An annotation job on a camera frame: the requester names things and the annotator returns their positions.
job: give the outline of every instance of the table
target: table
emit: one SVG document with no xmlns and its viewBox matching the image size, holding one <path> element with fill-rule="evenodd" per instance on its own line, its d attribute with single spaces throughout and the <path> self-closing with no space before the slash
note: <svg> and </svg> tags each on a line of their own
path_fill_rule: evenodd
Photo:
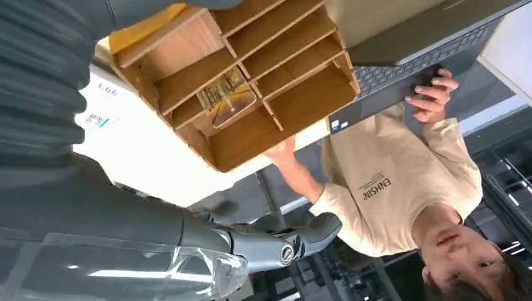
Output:
<svg viewBox="0 0 532 301">
<path fill-rule="evenodd" d="M 215 171 L 177 139 L 134 91 L 96 66 L 91 66 L 90 83 L 81 93 L 88 107 L 76 121 L 86 134 L 85 142 L 74 150 L 98 161 L 112 181 L 151 196 L 187 207 L 270 164 L 258 156 L 228 173 Z M 320 120 L 296 136 L 296 148 L 328 133 L 327 122 Z"/>
</svg>

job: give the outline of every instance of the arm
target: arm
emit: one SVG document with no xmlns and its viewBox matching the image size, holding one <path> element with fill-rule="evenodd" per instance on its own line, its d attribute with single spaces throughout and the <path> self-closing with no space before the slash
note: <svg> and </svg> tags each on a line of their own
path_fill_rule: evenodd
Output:
<svg viewBox="0 0 532 301">
<path fill-rule="evenodd" d="M 312 204 L 316 203 L 323 193 L 324 186 L 313 178 L 306 167 L 294 156 L 287 161 L 276 162 L 275 165 L 292 190 L 307 198 Z"/>
<path fill-rule="evenodd" d="M 471 212 L 482 198 L 481 175 L 467 152 L 456 119 L 445 119 L 445 106 L 459 84 L 450 71 L 441 69 L 438 73 L 441 77 L 432 80 L 432 87 L 416 87 L 417 97 L 405 100 L 417 107 L 414 117 L 422 123 L 428 148 L 457 180 Z"/>
<path fill-rule="evenodd" d="M 292 136 L 264 154 L 279 168 L 288 186 L 314 204 L 323 193 L 324 186 L 295 158 L 294 150 L 295 136 Z"/>
<path fill-rule="evenodd" d="M 428 148 L 454 176 L 462 192 L 471 202 L 471 211 L 482 198 L 482 179 L 477 164 L 467 152 L 466 143 L 456 119 L 425 124 L 422 135 Z"/>
<path fill-rule="evenodd" d="M 96 41 L 173 2 L 0 1 L 0 228 L 175 244 L 181 209 L 121 191 L 72 151 Z"/>
</svg>

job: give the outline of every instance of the sweatshirt sleeve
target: sweatshirt sleeve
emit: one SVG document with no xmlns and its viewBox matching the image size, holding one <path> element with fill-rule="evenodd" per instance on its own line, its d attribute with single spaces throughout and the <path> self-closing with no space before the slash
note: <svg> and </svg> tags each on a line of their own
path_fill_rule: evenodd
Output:
<svg viewBox="0 0 532 301">
<path fill-rule="evenodd" d="M 363 219 L 349 189 L 327 183 L 320 198 L 311 208 L 315 216 L 330 212 L 342 221 L 342 230 L 338 234 L 354 250 L 369 256 L 379 256 L 373 247 L 373 236 Z"/>
<path fill-rule="evenodd" d="M 423 125 L 422 135 L 428 148 L 454 176 L 462 193 L 464 204 L 460 212 L 469 215 L 482 199 L 481 173 L 471 159 L 456 119 L 446 119 Z"/>
</svg>

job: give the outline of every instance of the laptop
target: laptop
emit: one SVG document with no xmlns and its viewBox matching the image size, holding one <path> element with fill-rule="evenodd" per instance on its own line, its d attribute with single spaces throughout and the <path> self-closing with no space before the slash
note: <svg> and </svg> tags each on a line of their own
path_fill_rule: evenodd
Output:
<svg viewBox="0 0 532 301">
<path fill-rule="evenodd" d="M 331 133 L 371 116 L 350 113 L 361 110 L 361 98 L 387 88 L 390 91 L 383 97 L 395 97 L 382 110 L 402 101 L 415 85 L 428 84 L 435 66 L 484 45 L 502 16 L 531 1 L 447 0 L 351 47 L 349 56 L 361 94 L 329 117 Z"/>
</svg>

